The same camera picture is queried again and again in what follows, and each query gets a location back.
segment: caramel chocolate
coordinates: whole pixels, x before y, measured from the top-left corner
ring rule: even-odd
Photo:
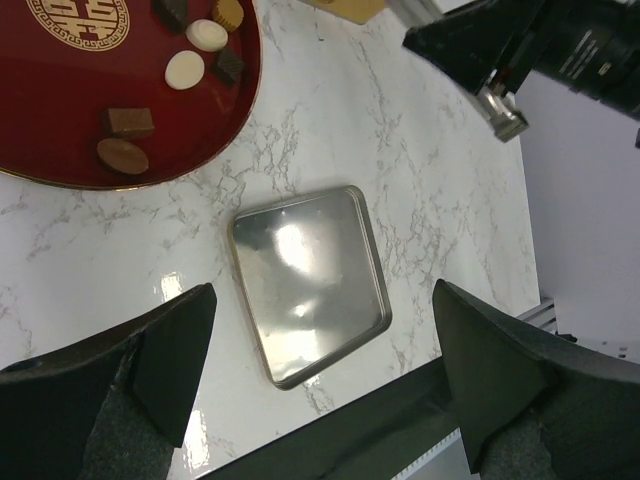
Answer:
[[[155,128],[148,108],[109,108],[104,115],[105,130],[110,137],[148,137]]]
[[[218,0],[213,6],[211,16],[216,23],[219,23],[224,29],[232,33],[242,23],[244,19],[244,9],[238,0]]]
[[[102,163],[118,173],[140,175],[149,169],[147,155],[126,140],[105,138],[98,143],[97,150]]]
[[[215,62],[210,70],[222,83],[231,88],[238,80],[244,69],[244,62],[240,60],[229,48],[225,48],[218,53]]]

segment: oval chocolate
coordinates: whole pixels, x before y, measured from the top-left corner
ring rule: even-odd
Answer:
[[[140,175],[149,169],[147,155],[120,138],[105,138],[98,143],[98,157],[110,169],[126,175]]]

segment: white wall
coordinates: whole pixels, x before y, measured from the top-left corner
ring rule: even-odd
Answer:
[[[540,288],[561,332],[640,340],[637,122],[537,74],[517,96]]]

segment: tray rim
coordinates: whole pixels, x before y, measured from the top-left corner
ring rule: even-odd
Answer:
[[[241,220],[243,218],[256,215],[259,213],[265,213],[268,211],[276,210],[278,208],[290,207],[294,205],[298,205],[300,203],[305,203],[311,200],[315,200],[318,198],[322,198],[325,196],[329,196],[331,194],[335,194],[338,192],[346,192],[351,195],[354,199],[354,205],[356,207],[358,216],[361,221],[362,227],[362,235],[365,240],[367,254],[369,256],[370,262],[373,264],[374,277],[375,277],[375,288],[378,296],[378,302],[380,305],[380,310],[382,312],[382,319],[373,327],[365,330],[360,335],[352,338],[348,342],[346,342],[339,349],[334,350],[333,352],[325,355],[322,358],[319,358],[315,362],[309,364],[307,367],[302,370],[290,375],[282,380],[276,380],[273,377],[273,372],[269,368],[269,362],[267,360],[267,354],[264,350],[264,346],[262,344],[262,338],[260,336],[258,326],[255,321],[255,317],[253,315],[254,309],[251,306],[251,301],[249,300],[249,296],[247,295],[246,284],[244,281],[244,275],[242,273],[242,268],[240,266],[240,260],[238,256],[238,250],[236,248],[236,243],[233,236],[233,227],[236,221]],[[314,192],[310,192],[304,195],[297,195],[290,197],[288,199],[281,200],[276,203],[271,203],[268,205],[264,205],[261,207],[250,208],[246,211],[239,212],[233,216],[233,218],[229,221],[229,225],[227,227],[227,236],[229,241],[229,246],[231,249],[231,254],[234,261],[234,269],[238,274],[238,280],[240,284],[240,288],[242,290],[242,295],[244,299],[244,304],[247,313],[249,314],[249,318],[251,320],[251,327],[256,336],[258,349],[260,350],[260,356],[262,357],[262,364],[267,373],[267,377],[269,381],[280,390],[291,390],[294,387],[304,383],[308,379],[318,375],[320,372],[334,365],[338,361],[352,354],[358,348],[362,347],[366,343],[370,342],[374,338],[380,336],[382,333],[386,332],[391,326],[391,322],[393,320],[393,310],[391,308],[391,302],[389,301],[389,293],[387,289],[387,284],[384,278],[384,272],[382,271],[382,264],[380,262],[380,255],[378,253],[378,248],[376,244],[375,237],[373,235],[373,228],[371,226],[371,218],[369,216],[369,209],[366,203],[366,199],[362,190],[360,190],[355,185],[344,185],[340,187],[333,187],[325,190],[317,190]]]
[[[211,157],[207,158],[202,163],[200,163],[199,165],[196,165],[195,167],[193,167],[191,170],[189,170],[187,172],[179,173],[179,174],[174,175],[172,177],[167,177],[164,180],[157,180],[157,181],[154,181],[154,182],[141,183],[139,185],[116,185],[116,186],[108,186],[108,187],[96,186],[96,185],[79,185],[79,184],[76,185],[76,184],[71,184],[71,183],[55,182],[55,181],[51,181],[51,180],[45,180],[43,178],[33,177],[31,175],[15,172],[13,170],[10,170],[8,168],[4,168],[4,167],[1,167],[1,166],[0,166],[0,174],[7,175],[7,176],[13,177],[13,178],[19,178],[19,179],[23,179],[23,180],[28,180],[30,182],[37,183],[39,185],[46,185],[48,187],[64,188],[64,189],[67,189],[67,190],[93,191],[93,192],[126,192],[126,191],[131,191],[131,190],[138,190],[138,189],[141,189],[141,188],[152,187],[154,185],[161,185],[161,184],[166,183],[166,182],[172,182],[172,181],[177,180],[179,178],[186,177],[187,175],[195,172],[199,168],[204,167],[205,165],[207,165],[210,162],[212,162],[214,159],[218,158],[227,149],[227,147],[229,147],[229,145],[231,145],[231,143],[238,137],[240,132],[242,132],[244,127],[247,125],[247,122],[249,121],[249,117],[251,117],[251,115],[253,113],[253,108],[256,105],[256,100],[258,99],[258,95],[260,94],[260,87],[262,85],[262,69],[264,68],[263,67],[263,65],[264,65],[264,61],[263,61],[263,59],[264,59],[264,57],[263,57],[264,45],[263,45],[263,42],[262,42],[262,25],[260,23],[260,17],[258,16],[258,10],[256,9],[255,0],[249,0],[249,1],[251,3],[252,8],[253,8],[253,13],[256,16],[256,24],[258,26],[258,45],[259,45],[259,52],[260,52],[260,54],[259,54],[260,68],[258,70],[258,82],[257,82],[257,86],[256,86],[256,92],[253,95],[253,100],[251,102],[251,106],[249,107],[249,111],[247,112],[247,115],[246,115],[245,119],[238,126],[237,132],[235,133],[235,135],[233,137],[229,138],[229,140],[220,148],[218,153],[216,153],[216,154],[212,155]]]

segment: silver tray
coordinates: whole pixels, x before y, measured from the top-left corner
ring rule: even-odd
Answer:
[[[358,188],[240,213],[229,237],[276,387],[295,387],[389,328],[387,288]]]

